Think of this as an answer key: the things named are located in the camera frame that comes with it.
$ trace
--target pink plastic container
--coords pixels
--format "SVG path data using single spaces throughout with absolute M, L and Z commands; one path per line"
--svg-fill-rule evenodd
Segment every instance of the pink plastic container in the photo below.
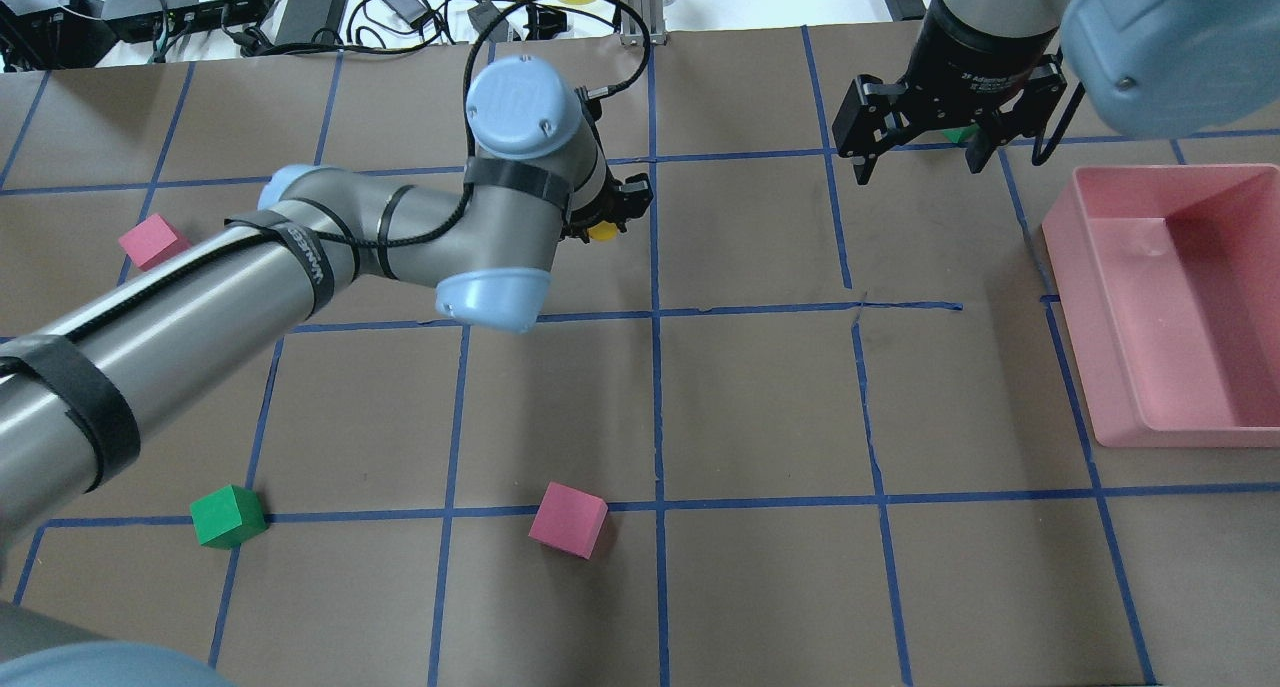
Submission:
M 1078 168 L 1044 239 L 1106 446 L 1280 446 L 1280 168 Z

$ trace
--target velcro strap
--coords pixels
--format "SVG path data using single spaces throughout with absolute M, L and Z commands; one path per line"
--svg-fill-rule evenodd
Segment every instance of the velcro strap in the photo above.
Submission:
M 545 171 L 529 162 L 512 162 L 508 159 L 467 159 L 467 171 L 462 177 L 467 186 L 494 186 L 507 187 L 508 191 L 520 191 L 525 194 L 534 194 L 535 198 L 549 201 L 556 207 L 568 214 L 568 198 L 573 193 L 572 186 L 566 178 Z
M 256 226 L 260 232 L 271 233 L 283 246 L 289 248 L 303 271 L 307 272 L 307 279 L 311 280 L 311 313 L 320 312 L 320 308 L 324 308 L 324 304 L 329 304 L 329 301 L 333 299 L 333 266 L 329 264 L 329 255 L 325 255 L 319 237 L 310 228 L 293 223 L 283 214 L 271 212 L 270 209 L 237 214 L 234 217 L 225 219 L 224 223 L 228 226 Z
M 87 493 L 115 477 L 142 452 L 137 418 L 97 365 L 61 335 L 18 336 L 0 345 L 0 377 L 26 374 L 67 403 L 67 417 L 93 448 L 97 473 Z

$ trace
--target blue joint cap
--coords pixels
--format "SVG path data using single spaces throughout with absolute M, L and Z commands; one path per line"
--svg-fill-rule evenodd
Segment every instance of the blue joint cap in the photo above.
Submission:
M 480 328 L 526 333 L 538 322 L 552 272 L 534 267 L 477 269 L 435 285 L 435 311 Z
M 270 209 L 271 205 L 278 203 L 284 192 L 293 186 L 293 182 L 301 180 L 302 175 L 316 171 L 316 169 L 328 168 L 323 164 L 289 164 L 287 168 L 276 169 L 271 180 L 262 187 L 261 194 L 257 194 L 257 209 Z
M 545 59 L 502 58 L 467 90 L 467 123 L 476 143 L 500 159 L 539 159 L 568 143 L 582 105 Z

